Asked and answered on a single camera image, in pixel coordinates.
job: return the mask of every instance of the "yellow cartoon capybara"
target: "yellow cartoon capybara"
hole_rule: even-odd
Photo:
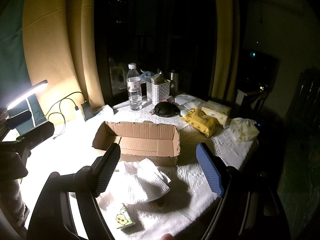
[[[128,222],[127,219],[125,219],[125,216],[123,214],[117,215],[116,220],[118,223],[120,223],[123,226]]]

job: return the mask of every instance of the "white woven basket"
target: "white woven basket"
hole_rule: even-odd
[[[147,83],[147,98],[153,104],[157,104],[162,100],[165,100],[170,95],[170,80],[161,85],[154,85],[150,82]]]

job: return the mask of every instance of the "power adapter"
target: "power adapter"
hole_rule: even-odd
[[[83,100],[83,101],[84,101],[84,103],[81,104],[81,107],[82,107],[82,110],[83,110],[83,113],[84,113],[85,120],[87,121],[90,118],[94,117],[94,115],[93,115],[93,112],[91,110],[90,103],[87,100]]]

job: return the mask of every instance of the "yellow curtain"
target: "yellow curtain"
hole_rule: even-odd
[[[217,54],[212,98],[232,101],[240,46],[240,12],[238,0],[216,0]]]
[[[92,109],[104,105],[95,62],[94,0],[25,0],[22,36],[25,59],[32,84],[48,80],[47,88],[37,93],[46,114],[53,103],[66,95],[81,91]],[[71,95],[77,106],[81,94]],[[59,104],[50,112],[58,112]],[[61,103],[67,121],[74,118],[71,100]],[[61,115],[50,121],[62,123]]]

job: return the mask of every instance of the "desk lamp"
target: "desk lamp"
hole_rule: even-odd
[[[35,123],[35,118],[33,116],[33,112],[28,100],[28,97],[45,89],[45,87],[48,85],[48,81],[47,80],[43,80],[41,82],[39,82],[38,84],[32,86],[31,88],[25,90],[24,92],[22,92],[20,95],[18,95],[16,98],[14,98],[13,100],[11,100],[8,104],[7,104],[7,110],[10,110],[12,108],[14,108],[17,104],[21,103],[23,100],[26,100],[29,110],[31,112],[31,118],[32,118],[32,123],[33,126],[36,127],[36,123]]]

